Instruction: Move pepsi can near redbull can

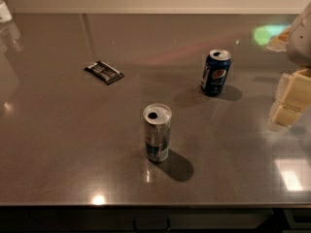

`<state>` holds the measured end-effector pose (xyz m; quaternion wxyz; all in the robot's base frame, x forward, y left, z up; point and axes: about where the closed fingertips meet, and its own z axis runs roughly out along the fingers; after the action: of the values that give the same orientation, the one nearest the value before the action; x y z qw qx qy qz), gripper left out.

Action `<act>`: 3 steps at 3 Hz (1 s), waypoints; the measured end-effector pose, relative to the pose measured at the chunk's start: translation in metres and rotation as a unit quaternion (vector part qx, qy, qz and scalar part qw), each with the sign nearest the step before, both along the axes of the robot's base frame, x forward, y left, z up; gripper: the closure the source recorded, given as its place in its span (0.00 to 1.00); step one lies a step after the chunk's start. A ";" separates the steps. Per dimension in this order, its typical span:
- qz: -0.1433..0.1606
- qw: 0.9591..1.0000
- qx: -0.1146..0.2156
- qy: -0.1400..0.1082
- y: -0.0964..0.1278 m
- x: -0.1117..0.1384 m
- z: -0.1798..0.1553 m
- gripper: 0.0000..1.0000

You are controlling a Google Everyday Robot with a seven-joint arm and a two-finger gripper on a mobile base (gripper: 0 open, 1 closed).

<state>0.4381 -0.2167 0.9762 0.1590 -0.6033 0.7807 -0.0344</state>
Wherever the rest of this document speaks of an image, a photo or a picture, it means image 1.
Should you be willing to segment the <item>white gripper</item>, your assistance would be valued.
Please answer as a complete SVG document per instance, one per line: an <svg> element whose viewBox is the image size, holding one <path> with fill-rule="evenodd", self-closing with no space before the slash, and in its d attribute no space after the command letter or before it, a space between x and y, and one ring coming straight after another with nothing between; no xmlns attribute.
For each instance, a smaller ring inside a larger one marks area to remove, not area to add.
<svg viewBox="0 0 311 233"><path fill-rule="evenodd" d="M287 55L300 67L311 67L311 2L294 20L287 40ZM284 73L278 82L269 112L272 131L288 129L311 106L311 70Z"/></svg>

